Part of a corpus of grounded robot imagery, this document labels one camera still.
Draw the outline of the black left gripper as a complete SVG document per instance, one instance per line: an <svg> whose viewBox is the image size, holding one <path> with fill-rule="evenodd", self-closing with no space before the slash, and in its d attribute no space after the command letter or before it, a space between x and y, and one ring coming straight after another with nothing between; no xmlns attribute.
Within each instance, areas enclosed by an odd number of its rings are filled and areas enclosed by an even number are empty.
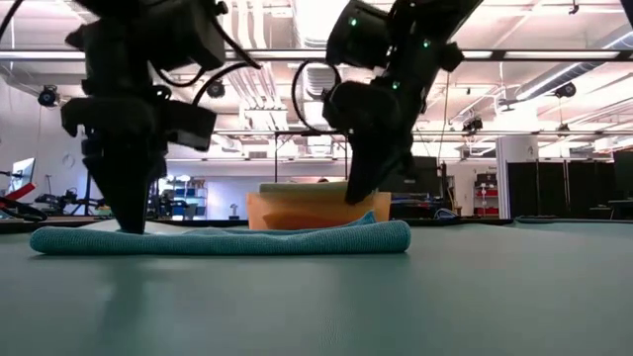
<svg viewBox="0 0 633 356"><path fill-rule="evenodd" d="M146 68L88 68L82 97L61 108L61 126L71 136L85 129L84 162L106 204L125 232L144 233L150 186L166 175L166 138L161 130L162 88ZM131 211L128 188L106 165L133 162Z"/></svg>

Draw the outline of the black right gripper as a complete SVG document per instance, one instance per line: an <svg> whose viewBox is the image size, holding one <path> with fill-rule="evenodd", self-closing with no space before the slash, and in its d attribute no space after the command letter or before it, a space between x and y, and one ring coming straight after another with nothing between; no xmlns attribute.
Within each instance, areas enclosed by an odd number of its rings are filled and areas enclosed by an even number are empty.
<svg viewBox="0 0 633 356"><path fill-rule="evenodd" d="M370 85L391 91L400 113L390 128L361 132L350 131L352 162L347 181L345 202L356 205L372 194L390 175L406 179L416 177L412 145L412 127L425 110L428 85L424 82L393 78L377 78Z"/></svg>

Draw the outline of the light green microfiber towel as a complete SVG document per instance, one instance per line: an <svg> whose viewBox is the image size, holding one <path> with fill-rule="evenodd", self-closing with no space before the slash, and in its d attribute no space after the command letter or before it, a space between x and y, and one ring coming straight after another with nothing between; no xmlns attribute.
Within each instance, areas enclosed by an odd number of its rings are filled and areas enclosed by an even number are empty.
<svg viewBox="0 0 633 356"><path fill-rule="evenodd" d="M347 183L341 182L313 182L313 183L261 183L260 193L345 193Z"/></svg>

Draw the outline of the light orange microfiber towel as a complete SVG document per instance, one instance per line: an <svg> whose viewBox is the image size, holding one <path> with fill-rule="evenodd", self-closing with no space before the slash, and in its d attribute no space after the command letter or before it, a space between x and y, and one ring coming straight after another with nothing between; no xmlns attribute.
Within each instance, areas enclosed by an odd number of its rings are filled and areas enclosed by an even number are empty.
<svg viewBox="0 0 633 356"><path fill-rule="evenodd" d="M271 213L263 217L269 229L308 229L340 226L354 222L348 217L309 215L304 213Z"/></svg>

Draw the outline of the teal microfiber towel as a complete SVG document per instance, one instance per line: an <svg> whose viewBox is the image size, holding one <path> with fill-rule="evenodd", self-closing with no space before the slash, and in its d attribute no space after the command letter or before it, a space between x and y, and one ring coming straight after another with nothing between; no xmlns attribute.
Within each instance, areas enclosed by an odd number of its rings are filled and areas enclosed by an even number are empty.
<svg viewBox="0 0 633 356"><path fill-rule="evenodd" d="M344 225L299 230L218 227L178 233L135 234L45 226L30 247L49 255L317 255L402 253L411 242L406 222L379 222L370 212Z"/></svg>

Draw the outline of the black computer monitor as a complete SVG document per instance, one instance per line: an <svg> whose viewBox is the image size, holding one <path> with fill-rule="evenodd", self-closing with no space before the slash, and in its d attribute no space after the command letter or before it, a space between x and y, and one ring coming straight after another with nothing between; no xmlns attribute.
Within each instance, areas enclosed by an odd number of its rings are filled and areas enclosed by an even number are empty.
<svg viewBox="0 0 633 356"><path fill-rule="evenodd" d="M415 191L431 196L439 196L441 183L436 158L432 156L415 156L413 162Z"/></svg>

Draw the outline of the red black storage rack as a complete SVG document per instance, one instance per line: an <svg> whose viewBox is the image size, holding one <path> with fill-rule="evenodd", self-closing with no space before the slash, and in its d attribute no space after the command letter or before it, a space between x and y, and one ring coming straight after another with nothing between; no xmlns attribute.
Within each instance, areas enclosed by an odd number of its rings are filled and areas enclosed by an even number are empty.
<svg viewBox="0 0 633 356"><path fill-rule="evenodd" d="M497 218L498 186L497 176L493 173L478 173L474 183L474 215L484 218Z"/></svg>

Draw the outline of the red object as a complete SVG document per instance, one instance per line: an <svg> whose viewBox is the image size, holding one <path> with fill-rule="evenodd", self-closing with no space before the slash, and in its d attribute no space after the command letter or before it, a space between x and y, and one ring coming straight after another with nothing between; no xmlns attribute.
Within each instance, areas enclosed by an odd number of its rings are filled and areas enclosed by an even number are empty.
<svg viewBox="0 0 633 356"><path fill-rule="evenodd" d="M27 183L21 188L10 192L6 196L0 196L0 206L6 205L8 202L15 202L25 197L36 189L34 183Z"/></svg>

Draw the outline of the small tilted computer monitor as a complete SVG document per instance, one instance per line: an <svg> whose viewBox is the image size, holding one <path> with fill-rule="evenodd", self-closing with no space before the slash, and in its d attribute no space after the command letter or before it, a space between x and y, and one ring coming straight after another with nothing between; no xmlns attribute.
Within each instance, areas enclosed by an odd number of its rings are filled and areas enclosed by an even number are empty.
<svg viewBox="0 0 633 356"><path fill-rule="evenodd" d="M34 157L16 161L12 165L8 192L12 193L33 181L36 159Z"/></svg>

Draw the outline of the orange plastic bin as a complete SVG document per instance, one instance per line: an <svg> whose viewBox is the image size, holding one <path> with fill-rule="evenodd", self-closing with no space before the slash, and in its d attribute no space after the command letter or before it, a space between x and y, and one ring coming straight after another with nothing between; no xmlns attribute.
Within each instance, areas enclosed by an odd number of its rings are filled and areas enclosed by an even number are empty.
<svg viewBox="0 0 633 356"><path fill-rule="evenodd" d="M390 193L374 193L356 205L346 204L344 197L344 193L248 193L246 212L249 228L269 229L263 217L281 212L348 217L354 221L373 212L377 222L389 219Z"/></svg>

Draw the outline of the white building column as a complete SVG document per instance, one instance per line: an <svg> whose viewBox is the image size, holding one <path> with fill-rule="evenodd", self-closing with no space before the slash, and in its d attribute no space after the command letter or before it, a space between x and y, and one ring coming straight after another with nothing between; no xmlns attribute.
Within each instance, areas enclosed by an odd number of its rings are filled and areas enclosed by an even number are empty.
<svg viewBox="0 0 633 356"><path fill-rule="evenodd" d="M511 220L536 212L536 161L540 125L527 103L500 105L494 118L498 216Z"/></svg>

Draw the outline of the black partition panels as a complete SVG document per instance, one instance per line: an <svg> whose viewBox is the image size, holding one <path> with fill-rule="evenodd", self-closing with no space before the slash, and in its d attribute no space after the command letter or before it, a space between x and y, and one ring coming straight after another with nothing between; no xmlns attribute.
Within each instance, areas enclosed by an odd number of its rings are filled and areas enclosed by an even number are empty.
<svg viewBox="0 0 633 356"><path fill-rule="evenodd" d="M633 150L607 161L536 161L536 212L519 217L633 221Z"/></svg>

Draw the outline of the black LED light bar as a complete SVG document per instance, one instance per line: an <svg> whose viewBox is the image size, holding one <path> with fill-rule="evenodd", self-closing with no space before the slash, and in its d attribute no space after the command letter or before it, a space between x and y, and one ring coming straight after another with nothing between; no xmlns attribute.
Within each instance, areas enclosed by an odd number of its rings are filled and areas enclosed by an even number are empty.
<svg viewBox="0 0 633 356"><path fill-rule="evenodd" d="M633 49L463 49L465 60L534 62L627 62L633 61ZM252 49L249 55L258 61L296 62L322 60L320 49ZM80 62L84 53L76 50L0 50L0 61Z"/></svg>

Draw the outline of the silver ribbed ventilation duct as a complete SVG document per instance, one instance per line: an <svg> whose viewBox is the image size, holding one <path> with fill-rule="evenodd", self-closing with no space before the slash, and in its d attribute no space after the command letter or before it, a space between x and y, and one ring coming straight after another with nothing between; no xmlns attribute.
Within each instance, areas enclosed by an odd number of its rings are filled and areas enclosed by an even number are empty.
<svg viewBox="0 0 633 356"><path fill-rule="evenodd" d="M293 0L293 15L297 46L301 49L325 50L334 24L349 0ZM335 83L335 72L325 64L306 65L296 72L297 85L294 103L301 124L319 132L331 131L322 116L321 94ZM334 157L345 148L335 142L335 136L309 136L307 154L315 157Z"/></svg>

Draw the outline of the silver smooth ventilation duct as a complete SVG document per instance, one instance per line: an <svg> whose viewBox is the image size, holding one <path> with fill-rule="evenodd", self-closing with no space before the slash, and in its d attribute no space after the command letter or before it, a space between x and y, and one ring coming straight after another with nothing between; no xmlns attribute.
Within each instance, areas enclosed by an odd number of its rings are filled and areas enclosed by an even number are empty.
<svg viewBox="0 0 633 356"><path fill-rule="evenodd" d="M595 42L590 49L633 49L633 28L623 25ZM523 83L514 92L514 102L529 101L559 88L578 77L604 65L604 61L563 62Z"/></svg>

